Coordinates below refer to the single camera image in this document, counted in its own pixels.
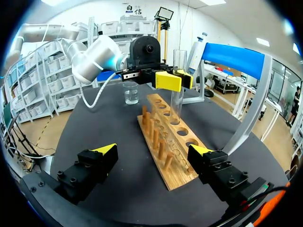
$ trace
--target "cable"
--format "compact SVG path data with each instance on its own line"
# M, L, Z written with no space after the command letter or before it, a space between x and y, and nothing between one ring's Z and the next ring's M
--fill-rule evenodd
M92 109L95 107L97 101L99 100L100 98L100 95L102 93L102 91L104 90L105 86L108 84L108 82L116 75L116 73L114 72L109 78L107 78L107 80L104 82L104 84L102 85L102 87L100 88L98 94L97 94L97 97L95 98L95 101L93 102L92 105L88 104L86 98L84 97L84 94L83 94L83 89L82 89L82 85L80 83L80 92L81 92L81 95L82 95L82 98L83 98L83 101L85 103L85 105L89 108L89 109Z
M247 205L251 204L252 202L256 201L257 199L260 199L262 198L263 196L266 196L272 192L277 192L277 191L286 191L287 190L287 187L285 186L280 186L280 187L276 187L276 188L273 188L267 192L262 192L254 197L252 197L251 199L247 200L245 203L243 203L242 205L240 205L240 209L246 207Z

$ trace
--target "white wall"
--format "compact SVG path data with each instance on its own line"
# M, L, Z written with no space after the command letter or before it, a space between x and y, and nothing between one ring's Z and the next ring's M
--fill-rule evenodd
M294 65L290 64L288 61L286 61L285 59L283 59L282 57L277 56L277 55L275 55L275 54L273 54L273 53L271 53L269 51L266 51L264 49L260 49L260 48L255 47L255 46L244 44L244 47L248 48L248 49L251 49L251 50L254 50L254 51L258 51L260 53L265 53L265 54L271 55L274 59L276 59L277 61L279 61L282 64L284 64L286 67L288 67L290 70L292 70L295 74L297 74L300 78L303 79L303 71L300 68L299 64L298 64L298 66L294 66Z
M180 4L180 17L178 3L171 0L130 0L131 5L141 6L143 16L153 20L154 15L160 6L174 11L172 20L170 21L169 43L168 43L168 64L173 64L173 50L179 48L180 24L183 26L180 49L187 50L189 55L192 44L197 40L197 36L201 36L203 32L208 33L207 41L217 44L229 44L242 47L240 39L225 28L222 24L215 21L209 16L204 15L200 11L189 8L185 19L187 6ZM120 17L125 15L127 5L124 0L103 0L98 2L90 2L74 7L64 13L59 14L49 21L51 24L71 24L73 22L82 22L87 24L89 17L95 17L95 23L102 24L109 21L118 21ZM161 46L164 46L164 31L161 34Z

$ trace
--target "glass beaker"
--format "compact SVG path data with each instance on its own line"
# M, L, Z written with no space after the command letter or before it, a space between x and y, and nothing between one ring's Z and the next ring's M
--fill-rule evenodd
M134 105L139 102L138 84L133 81L126 81L123 83L125 103Z

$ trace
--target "wooden peg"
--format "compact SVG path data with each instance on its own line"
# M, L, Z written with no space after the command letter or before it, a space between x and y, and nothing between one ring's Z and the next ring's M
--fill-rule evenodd
M145 130L146 130L146 134L150 133L150 119L151 119L151 113L150 112L146 112L145 115Z
M189 166L189 168L185 171L186 175L190 175L194 172L194 168L192 166Z
M147 111L147 107L144 105L142 106L142 124L145 124L145 117L146 117L146 111Z
M150 139L152 140L153 138L153 128L155 125L155 121L153 119L150 119Z
M162 160L165 148L165 141L163 139L160 140L158 159Z
M157 149L157 147L158 147L158 140L159 140L159 130L158 129L154 129L153 130L153 144L152 144L152 148Z
M165 170L165 171L167 171L167 170L169 169L173 157L174 157L174 154L173 154L173 153L169 152L169 153L167 154L167 157L166 157L166 160L165 160L165 165L164 165L164 170Z

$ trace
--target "table surface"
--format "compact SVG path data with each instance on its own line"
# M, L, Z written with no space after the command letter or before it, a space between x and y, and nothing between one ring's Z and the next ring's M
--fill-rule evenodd
M88 103L93 102L97 92L97 88L84 91ZM119 160L109 177L79 207L100 218L128 223L209 226L221 218L227 204L199 179L169 192L137 122L142 105L148 105L150 110L147 94L159 93L170 103L171 92L151 90L147 85L139 86L138 92L136 105L125 104L122 84L107 86L93 109L88 109L81 99L61 134L51 175L56 177L57 171L71 166L84 149L117 143ZM198 96L196 91L185 92L185 97L194 96ZM209 149L223 148L240 124L209 99L183 105L181 117ZM277 186L287 183L280 165L253 133L229 160L240 170L248 171L251 182L261 176Z

